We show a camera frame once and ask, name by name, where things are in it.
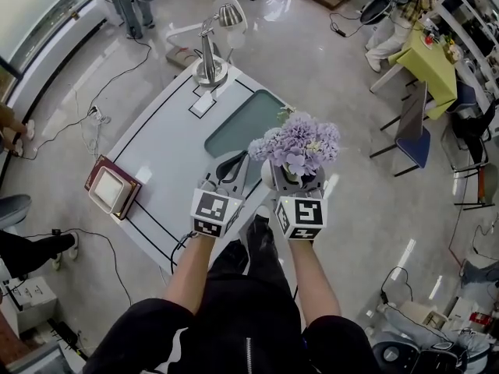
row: silver lamp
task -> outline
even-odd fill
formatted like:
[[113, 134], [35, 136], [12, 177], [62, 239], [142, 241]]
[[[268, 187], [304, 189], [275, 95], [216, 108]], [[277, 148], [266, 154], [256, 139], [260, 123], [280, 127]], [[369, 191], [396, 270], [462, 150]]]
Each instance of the silver lamp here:
[[194, 69], [193, 75], [201, 86], [217, 86], [227, 77], [228, 65], [223, 59], [213, 56], [208, 34], [213, 31], [211, 23], [218, 19], [221, 27], [229, 28], [242, 22], [242, 16], [233, 4], [224, 4], [218, 13], [203, 22], [201, 27], [201, 45], [203, 58]]

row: yellow-green tablecloth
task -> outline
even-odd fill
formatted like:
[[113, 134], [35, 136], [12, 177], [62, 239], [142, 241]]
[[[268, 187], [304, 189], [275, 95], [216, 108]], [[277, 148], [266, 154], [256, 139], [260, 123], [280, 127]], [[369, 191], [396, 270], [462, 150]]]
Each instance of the yellow-green tablecloth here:
[[432, 118], [439, 118], [458, 98], [454, 66], [445, 58], [442, 46], [433, 43], [430, 50], [421, 41], [423, 32], [414, 29], [402, 50], [393, 54], [388, 61], [406, 67], [420, 81], [428, 82], [428, 91], [437, 104], [426, 112]]

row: black shirt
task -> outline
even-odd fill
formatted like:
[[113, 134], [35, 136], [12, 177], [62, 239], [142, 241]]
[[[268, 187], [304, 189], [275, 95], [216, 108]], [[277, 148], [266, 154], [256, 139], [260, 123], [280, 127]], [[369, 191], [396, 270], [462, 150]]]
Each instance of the black shirt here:
[[[172, 354], [178, 341], [181, 354]], [[139, 374], [166, 361], [174, 374], [380, 372], [354, 322], [324, 316], [302, 333], [289, 295], [242, 275], [207, 281], [195, 316], [163, 299], [136, 303], [110, 329], [83, 374]], [[158, 371], [166, 372], [165, 365]]]

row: square white container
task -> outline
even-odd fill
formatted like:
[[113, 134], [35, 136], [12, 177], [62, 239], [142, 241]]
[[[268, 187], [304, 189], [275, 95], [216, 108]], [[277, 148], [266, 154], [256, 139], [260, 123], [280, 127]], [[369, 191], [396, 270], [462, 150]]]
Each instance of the square white container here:
[[88, 195], [105, 213], [118, 213], [131, 189], [132, 185], [123, 177], [103, 166], [99, 169]]

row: book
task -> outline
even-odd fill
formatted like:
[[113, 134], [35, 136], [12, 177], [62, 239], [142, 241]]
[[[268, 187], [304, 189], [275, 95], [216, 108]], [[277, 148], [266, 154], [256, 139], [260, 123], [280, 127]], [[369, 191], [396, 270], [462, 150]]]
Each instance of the book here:
[[129, 193], [128, 197], [126, 198], [125, 202], [123, 203], [123, 208], [119, 212], [114, 213], [114, 215], [119, 220], [122, 221], [125, 219], [126, 214], [128, 213], [130, 207], [132, 206], [132, 202], [135, 200], [138, 192], [142, 188], [142, 183], [140, 183], [134, 177], [130, 176], [128, 173], [123, 171], [119, 166], [117, 166], [114, 162], [110, 161], [104, 155], [101, 155], [97, 159], [97, 162], [95, 163], [94, 168], [92, 169], [92, 172], [89, 174], [88, 179], [85, 182], [85, 189], [87, 191], [90, 190], [90, 187], [92, 186], [92, 183], [94, 183], [94, 180], [97, 176], [97, 173], [99, 172], [99, 169], [101, 169], [103, 166], [115, 171], [118, 175], [123, 177], [132, 186], [132, 188], [130, 189], [130, 193]]

